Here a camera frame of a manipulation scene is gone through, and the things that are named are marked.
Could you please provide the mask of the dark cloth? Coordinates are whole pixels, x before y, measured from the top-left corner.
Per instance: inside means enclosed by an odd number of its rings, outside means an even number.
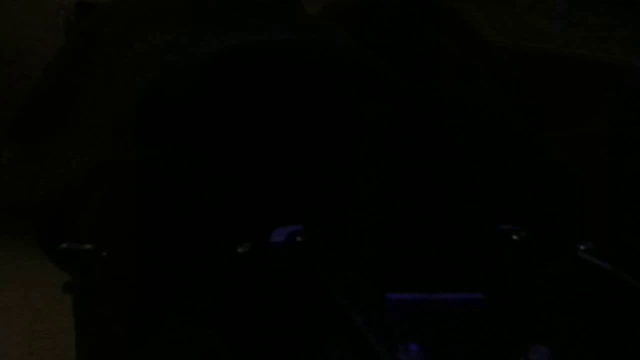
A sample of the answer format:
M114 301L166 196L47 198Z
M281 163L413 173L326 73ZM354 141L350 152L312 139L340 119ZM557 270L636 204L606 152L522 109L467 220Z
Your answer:
M66 56L61 240L158 268L300 225L391 285L557 292L587 274L562 169L483 71L412 85L305 33L178 31Z

